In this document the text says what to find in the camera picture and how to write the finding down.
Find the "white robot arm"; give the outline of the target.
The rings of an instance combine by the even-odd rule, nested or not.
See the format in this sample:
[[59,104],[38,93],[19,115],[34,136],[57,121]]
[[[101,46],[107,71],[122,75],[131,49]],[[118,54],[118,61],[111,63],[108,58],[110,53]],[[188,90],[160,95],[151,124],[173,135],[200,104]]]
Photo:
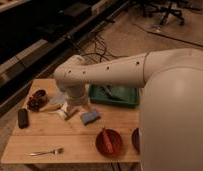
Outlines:
[[141,88],[142,171],[203,171],[203,51],[155,51],[97,64],[74,55],[54,78],[73,106],[87,101],[87,84]]

